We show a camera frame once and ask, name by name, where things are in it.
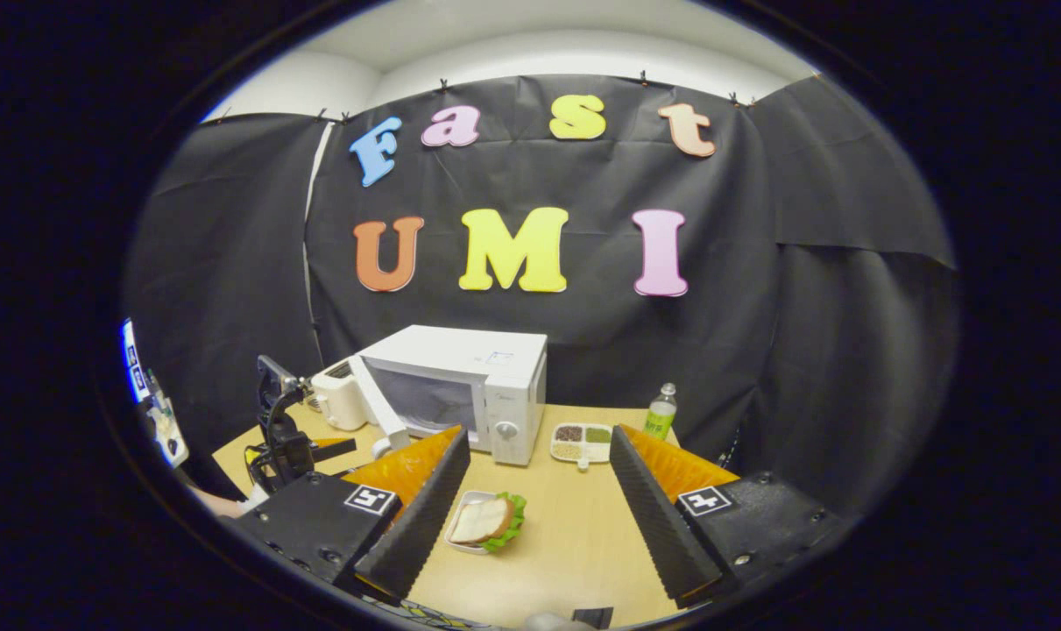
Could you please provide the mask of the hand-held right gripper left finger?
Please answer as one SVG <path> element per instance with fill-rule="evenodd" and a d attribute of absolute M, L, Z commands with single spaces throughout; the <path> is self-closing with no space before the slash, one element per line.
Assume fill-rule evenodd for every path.
<path fill-rule="evenodd" d="M 451 427 L 358 468 L 350 480 L 310 472 L 233 526 L 321 582 L 397 606 L 425 566 L 469 463 L 469 435 Z"/>

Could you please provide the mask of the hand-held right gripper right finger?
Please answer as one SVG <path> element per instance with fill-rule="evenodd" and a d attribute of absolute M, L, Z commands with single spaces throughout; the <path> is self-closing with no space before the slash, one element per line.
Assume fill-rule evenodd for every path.
<path fill-rule="evenodd" d="M 678 606 L 730 606 L 838 547 L 849 518 L 758 471 L 738 477 L 643 432 L 612 431 L 610 462 Z"/>

